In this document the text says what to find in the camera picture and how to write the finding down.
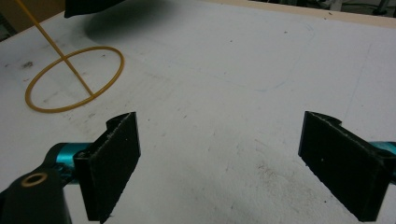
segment white tabletop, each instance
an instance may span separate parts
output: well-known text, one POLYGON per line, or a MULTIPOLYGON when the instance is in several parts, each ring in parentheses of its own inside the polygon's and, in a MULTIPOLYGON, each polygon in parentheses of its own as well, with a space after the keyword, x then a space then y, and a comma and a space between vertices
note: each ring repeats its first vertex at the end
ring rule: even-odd
MULTIPOLYGON (((142 157, 108 223, 359 223, 297 155, 304 112, 394 141, 395 29, 194 0, 42 25, 65 53, 111 46, 125 68, 95 101, 42 114, 24 92, 59 57, 37 29, 0 43, 0 190, 56 143, 94 141, 106 120, 136 111, 142 157)), ((93 51, 72 63, 97 90, 119 59, 93 51)), ((44 107, 84 97, 65 65, 33 92, 44 107)), ((64 191, 74 223, 90 223, 79 187, 64 191)), ((390 186, 376 223, 395 223, 395 207, 390 186)))

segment yellow rod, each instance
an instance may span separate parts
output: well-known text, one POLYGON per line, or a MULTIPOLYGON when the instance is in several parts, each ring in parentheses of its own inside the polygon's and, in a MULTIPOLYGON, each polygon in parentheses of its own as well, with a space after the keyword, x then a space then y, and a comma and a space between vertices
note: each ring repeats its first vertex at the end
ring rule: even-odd
POLYGON ((29 17, 29 19, 33 22, 35 27, 40 31, 40 33, 46 37, 46 39, 49 41, 49 43, 52 45, 52 47, 56 50, 56 52, 61 56, 62 60, 69 66, 69 68, 73 71, 73 73, 76 75, 78 80, 81 82, 81 84, 84 86, 85 90, 90 94, 93 95, 93 92, 91 89, 88 87, 87 83, 85 83, 84 79, 79 75, 78 71, 76 68, 69 62, 69 60, 64 57, 64 54, 61 52, 61 50, 56 46, 55 42, 50 38, 50 36, 44 31, 44 29, 41 27, 41 25, 38 23, 38 21, 35 19, 35 17, 30 13, 29 9, 21 2, 21 0, 16 0, 18 5, 20 5, 21 9, 26 13, 26 15, 29 17))

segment scratch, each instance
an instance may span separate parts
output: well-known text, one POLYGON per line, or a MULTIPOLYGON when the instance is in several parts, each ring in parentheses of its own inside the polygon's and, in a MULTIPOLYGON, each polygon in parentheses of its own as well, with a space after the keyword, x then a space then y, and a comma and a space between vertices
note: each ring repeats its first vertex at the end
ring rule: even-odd
POLYGON ((356 84, 355 84, 355 87, 354 87, 354 89, 353 89, 352 95, 350 96, 349 103, 348 103, 347 108, 346 108, 346 113, 345 113, 345 115, 344 115, 344 119, 346 119, 346 118, 347 118, 347 115, 349 114, 349 110, 350 110, 350 107, 352 106, 353 98, 355 98, 356 90, 358 89, 359 84, 360 84, 360 82, 361 82, 361 77, 362 77, 362 75, 363 75, 363 70, 364 70, 364 68, 366 67, 367 60, 368 60, 368 58, 369 58, 369 54, 370 54, 372 45, 373 45, 373 43, 370 43, 370 46, 369 46, 369 48, 367 49, 366 57, 364 58, 363 66, 361 67, 361 70, 359 71, 358 80, 356 81, 356 84))

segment black object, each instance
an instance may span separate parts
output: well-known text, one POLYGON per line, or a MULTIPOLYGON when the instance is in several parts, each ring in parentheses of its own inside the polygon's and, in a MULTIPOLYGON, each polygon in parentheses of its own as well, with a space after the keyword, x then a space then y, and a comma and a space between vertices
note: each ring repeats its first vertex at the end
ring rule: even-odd
POLYGON ((70 18, 72 16, 100 12, 123 1, 124 0, 66 0, 64 17, 70 18))
POLYGON ((359 221, 375 221, 393 178, 395 156, 326 115, 305 112, 299 155, 359 221))
POLYGON ((38 168, 1 192, 0 224, 71 223, 62 187, 76 179, 89 220, 104 223, 140 157, 135 113, 115 117, 106 126, 91 144, 55 145, 38 168))

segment yellow hoop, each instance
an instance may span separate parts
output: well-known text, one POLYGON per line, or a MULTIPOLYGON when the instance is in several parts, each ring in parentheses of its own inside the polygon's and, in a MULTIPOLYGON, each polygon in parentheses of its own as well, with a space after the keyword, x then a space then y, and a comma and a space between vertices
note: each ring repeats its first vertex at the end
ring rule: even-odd
POLYGON ((121 74, 121 72, 122 72, 122 69, 123 69, 123 67, 124 67, 124 57, 123 57, 122 53, 121 53, 119 50, 113 49, 113 48, 111 48, 111 47, 106 47, 106 46, 91 47, 91 48, 87 48, 87 49, 80 49, 80 50, 74 51, 74 52, 72 52, 72 53, 69 53, 69 54, 65 55, 64 57, 65 57, 66 59, 68 59, 68 58, 73 57, 73 56, 75 56, 75 55, 77 55, 77 54, 80 54, 80 53, 83 53, 83 52, 86 52, 86 51, 97 50, 97 49, 106 49, 106 50, 114 51, 114 52, 116 52, 116 53, 120 56, 120 67, 119 67, 119 70, 117 71, 116 75, 114 75, 114 77, 111 78, 111 80, 110 80, 109 82, 107 82, 107 84, 106 84, 102 89, 100 89, 99 91, 97 91, 97 92, 91 94, 90 97, 88 97, 88 98, 86 98, 86 99, 84 99, 84 100, 82 100, 82 101, 80 101, 80 102, 78 102, 78 103, 75 103, 75 104, 73 104, 73 105, 67 105, 67 106, 64 106, 64 107, 58 107, 58 108, 41 108, 41 107, 38 107, 38 106, 36 106, 35 104, 33 104, 33 102, 32 102, 32 97, 31 97, 31 93, 32 93, 33 87, 35 86, 35 84, 37 83, 37 81, 38 81, 42 76, 44 76, 44 74, 45 74, 46 72, 48 72, 52 67, 54 67, 56 64, 58 64, 58 63, 60 63, 60 62, 62 62, 62 61, 64 60, 63 58, 60 58, 60 59, 58 59, 57 61, 55 61, 55 62, 51 63, 50 65, 48 65, 48 66, 47 66, 46 68, 44 68, 41 72, 39 72, 39 73, 37 74, 37 76, 35 76, 35 77, 33 78, 32 82, 29 84, 29 86, 28 86, 27 89, 26 89, 26 93, 25 93, 25 101, 26 101, 26 104, 28 104, 29 107, 31 107, 33 110, 36 110, 36 111, 38 111, 38 112, 42 112, 42 113, 59 113, 59 112, 64 112, 64 111, 67 111, 67 110, 74 109, 74 108, 79 107, 79 106, 81 106, 81 105, 85 105, 85 104, 87 104, 88 102, 94 100, 94 99, 95 99, 96 97, 98 97, 99 95, 101 95, 103 92, 105 92, 108 88, 111 87, 111 85, 114 84, 114 82, 117 80, 117 78, 119 78, 119 76, 120 76, 120 74, 121 74))

